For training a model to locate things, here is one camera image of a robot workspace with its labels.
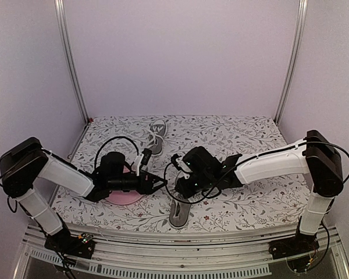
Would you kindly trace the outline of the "grey sneaker with red sole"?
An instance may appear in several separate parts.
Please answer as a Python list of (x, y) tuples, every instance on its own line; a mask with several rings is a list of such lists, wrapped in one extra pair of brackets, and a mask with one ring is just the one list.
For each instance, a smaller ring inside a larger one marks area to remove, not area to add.
[(152, 155), (160, 155), (162, 153), (166, 132), (167, 126), (162, 119), (155, 120), (149, 125), (147, 149), (152, 152)]

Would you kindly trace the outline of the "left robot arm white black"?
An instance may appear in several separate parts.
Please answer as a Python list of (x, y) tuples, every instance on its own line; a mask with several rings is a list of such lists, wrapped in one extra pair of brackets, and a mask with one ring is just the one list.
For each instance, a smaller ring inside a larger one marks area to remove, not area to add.
[(88, 173), (30, 137), (0, 157), (0, 186), (38, 224), (45, 235), (45, 248), (60, 255), (91, 259), (95, 249), (93, 235), (71, 235), (60, 215), (34, 188), (34, 182), (47, 180), (90, 202), (99, 202), (114, 191), (151, 195), (168, 182), (142, 169), (150, 156), (151, 151), (145, 149), (137, 152), (133, 164), (128, 164), (124, 154), (109, 152), (96, 158), (94, 171)]

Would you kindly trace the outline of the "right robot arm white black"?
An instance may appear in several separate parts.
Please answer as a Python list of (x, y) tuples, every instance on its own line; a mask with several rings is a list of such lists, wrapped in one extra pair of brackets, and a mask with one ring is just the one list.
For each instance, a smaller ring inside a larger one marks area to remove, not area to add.
[(292, 237), (271, 241), (274, 259), (296, 256), (319, 249), (317, 232), (336, 196), (344, 189), (341, 155), (345, 150), (330, 143), (319, 131), (309, 130), (303, 139), (254, 155), (236, 154), (223, 162), (203, 146), (171, 162), (180, 172), (175, 191), (190, 199), (200, 192), (240, 188), (259, 180), (299, 174), (312, 181), (308, 203)]

